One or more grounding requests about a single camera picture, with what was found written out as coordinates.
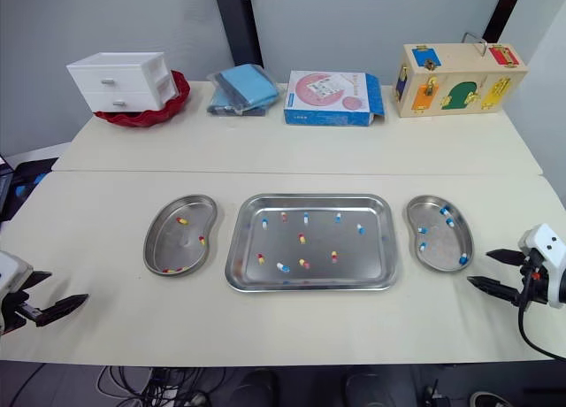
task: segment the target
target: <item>white wall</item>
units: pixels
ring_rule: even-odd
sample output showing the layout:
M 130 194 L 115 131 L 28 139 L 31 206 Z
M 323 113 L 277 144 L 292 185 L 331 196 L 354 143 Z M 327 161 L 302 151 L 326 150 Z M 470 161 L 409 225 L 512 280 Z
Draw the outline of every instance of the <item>white wall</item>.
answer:
M 545 7 L 544 3 L 537 4 L 529 14 L 536 14 Z M 529 36 L 530 30 L 525 23 L 524 37 Z M 519 48 L 517 50 L 521 55 L 522 51 Z M 564 52 L 566 2 L 562 0 L 562 7 L 532 54 L 529 73 L 505 104 L 505 110 L 539 161 L 562 203 L 566 205 L 566 66 L 562 63 Z
M 216 0 L 0 0 L 0 152 L 70 141 L 91 116 L 65 65 L 165 51 L 191 80 L 233 66 Z
M 499 0 L 251 0 L 266 69 L 363 71 L 391 84 L 402 45 L 484 33 Z
M 521 59 L 529 63 L 563 3 L 564 0 L 518 0 L 500 41 L 513 44 Z

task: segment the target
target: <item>yellow panel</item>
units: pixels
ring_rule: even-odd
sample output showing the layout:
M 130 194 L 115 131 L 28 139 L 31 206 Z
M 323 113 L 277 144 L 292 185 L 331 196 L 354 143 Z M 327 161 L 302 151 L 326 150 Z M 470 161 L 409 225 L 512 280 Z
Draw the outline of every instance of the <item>yellow panel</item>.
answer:
M 486 98 L 481 103 L 481 109 L 485 111 L 486 109 L 493 108 L 505 96 L 505 93 L 507 93 L 510 86 L 511 86 L 510 78 L 500 78 L 489 89 Z

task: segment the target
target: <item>red basket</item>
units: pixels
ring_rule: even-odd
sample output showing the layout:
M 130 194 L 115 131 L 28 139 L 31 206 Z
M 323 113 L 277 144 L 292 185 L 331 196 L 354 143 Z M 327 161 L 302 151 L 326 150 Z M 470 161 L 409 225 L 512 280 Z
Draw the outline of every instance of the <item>red basket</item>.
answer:
M 154 124 L 167 121 L 179 113 L 183 104 L 187 101 L 188 93 L 191 91 L 182 73 L 178 71 L 171 71 L 171 73 L 179 95 L 169 99 L 161 111 L 95 112 L 95 115 L 98 118 L 106 119 L 108 122 L 122 127 L 151 127 Z

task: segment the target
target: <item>orange panel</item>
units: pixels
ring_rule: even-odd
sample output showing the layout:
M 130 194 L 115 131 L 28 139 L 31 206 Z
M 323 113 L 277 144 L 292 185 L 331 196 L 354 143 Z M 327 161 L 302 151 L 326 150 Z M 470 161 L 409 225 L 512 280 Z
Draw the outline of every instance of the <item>orange panel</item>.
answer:
M 413 111 L 423 111 L 431 107 L 432 100 L 436 96 L 436 92 L 439 91 L 438 84 L 423 84 L 418 88 L 417 95 L 415 96 L 415 102 L 413 102 Z

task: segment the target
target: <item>white plastic drawer unit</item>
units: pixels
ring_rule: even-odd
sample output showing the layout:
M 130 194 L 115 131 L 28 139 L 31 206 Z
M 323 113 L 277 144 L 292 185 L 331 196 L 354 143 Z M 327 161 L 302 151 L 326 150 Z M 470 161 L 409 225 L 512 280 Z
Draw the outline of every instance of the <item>white plastic drawer unit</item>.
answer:
M 96 53 L 67 69 L 92 112 L 159 111 L 179 94 L 163 52 Z

